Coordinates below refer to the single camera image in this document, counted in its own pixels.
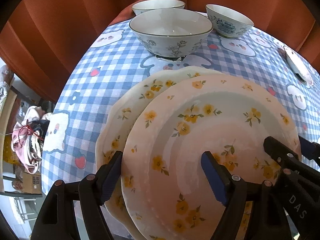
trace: round table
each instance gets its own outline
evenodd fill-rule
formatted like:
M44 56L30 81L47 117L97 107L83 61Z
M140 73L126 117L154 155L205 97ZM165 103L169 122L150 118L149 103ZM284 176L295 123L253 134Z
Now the round table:
M276 97L295 121L300 136L320 139L320 76L300 55L314 86L300 82L291 71L284 44L252 28L237 39L213 30L200 48L182 62L157 59L129 28L129 21L112 25L97 38L70 75L50 121L44 141L42 189L57 179L66 183L95 173L95 143L113 104L132 86L162 69L203 66L256 82ZM303 158L315 169L319 167ZM128 236L126 229L105 214L110 230Z

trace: metal screw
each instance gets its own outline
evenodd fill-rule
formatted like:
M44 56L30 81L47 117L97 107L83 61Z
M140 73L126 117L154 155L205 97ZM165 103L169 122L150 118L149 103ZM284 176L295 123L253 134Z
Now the metal screw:
M60 186L60 185L62 184L62 182L63 182L63 180L58 179L54 184L55 184L56 186Z
M89 175L87 176L87 180L93 180L95 177L96 177L96 175L94 175L94 174L89 174Z
M235 181L239 181L241 178L240 178L240 176L235 174L235 175L232 175L232 179Z
M267 187L271 187L272 186L272 183L268 180L265 180L264 181L264 185L266 185Z
M289 169L283 169L284 174L290 175L291 171Z

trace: cardboard box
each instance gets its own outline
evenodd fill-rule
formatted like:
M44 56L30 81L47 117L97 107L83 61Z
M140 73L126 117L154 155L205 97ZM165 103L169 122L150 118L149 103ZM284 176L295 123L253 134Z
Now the cardboard box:
M37 171L35 174L23 173L23 193L41 194L41 174Z

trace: bowl rim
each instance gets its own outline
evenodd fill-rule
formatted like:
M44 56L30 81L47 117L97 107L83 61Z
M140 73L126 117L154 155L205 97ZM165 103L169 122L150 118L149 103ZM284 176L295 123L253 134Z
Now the bowl rim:
M237 12L237 13L239 13L239 14L243 15L243 16L244 16L244 17L246 17L247 19L249 19L249 20L252 22L252 24L247 24L247 23L244 23L244 22L240 22L240 21L238 21L238 20L236 20L236 19L230 18L230 17L225 16L225 15L223 15L223 14L221 14L221 13L218 13L218 12L216 12L216 11L214 11L214 10L210 9L210 8L208 7L208 5L217 5L217 6L221 6L221 7L227 8L227 9L229 9L229 10L235 11L235 12ZM238 11L236 11L236 10L233 10L233 9L231 9L231 8L229 8L229 7L225 7L225 6L222 6L222 5L219 5L219 4L207 4L205 7L206 7L207 9L209 9L210 11L213 11L213 12L215 12L215 13L219 14L219 15L222 15L223 17L226 17L226 18L228 18L228 19L230 19L230 20L233 20L233 21L236 21L236 22L239 22L239 23L245 24L245 25L249 25L249 26L251 26L251 27L253 27L253 26L254 26L254 22L253 22L249 17L247 17L246 15L242 14L241 12L238 12Z
M157 9L164 9L164 8L156 8L156 9L137 9L137 8L134 8L137 4L139 4L139 3L143 3L143 2L146 2L146 1L151 1L151 0L144 0L144 1L140 1L140 2L135 3L134 5L132 5L132 6L131 6L132 10L141 10L141 11L145 11L145 10L157 10ZM182 5L178 5L178 6L165 7L165 8L178 8L178 7L181 7L181 6L186 6L186 3L185 3L184 1L180 1L180 0L172 0L172 1L182 2L183 4L182 4Z
M178 9L178 8L159 8L159 9L153 9L152 11L154 11L154 10L165 10L165 9L186 10L186 9ZM202 14L200 14L200 13L197 13L197 12L195 12L195 11L190 11L190 12L194 12L194 13L196 13L196 14L199 14L199 15L201 15L202 17L204 17L206 20L210 21L206 16L204 16L204 15L202 15ZM144 34L144 35L157 36L157 37L191 37L191 36L196 36L196 35L202 35L202 34L210 33L210 32L213 30L213 24L212 24L212 22L210 21L210 23L211 23L211 28L210 28L210 30L205 31L205 32L202 32L202 33L197 33L197 34L163 35L163 34L151 34L151 33L139 32L139 31L137 31L137 30L135 30L134 28L131 27L131 22L132 22L135 18L139 17L140 15L142 15L142 14L139 14L139 15L135 16L134 18L132 18L132 19L130 20L130 22L129 22L129 27L130 27L130 29L131 29L132 31L137 32L137 33L141 33L141 34Z

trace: yellow bag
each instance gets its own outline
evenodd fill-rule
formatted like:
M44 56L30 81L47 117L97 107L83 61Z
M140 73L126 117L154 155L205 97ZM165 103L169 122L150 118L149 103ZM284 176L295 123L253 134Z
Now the yellow bag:
M5 162L11 164L19 164L19 159L15 152L11 149L11 135L6 135L4 137L4 144L3 144L3 160Z

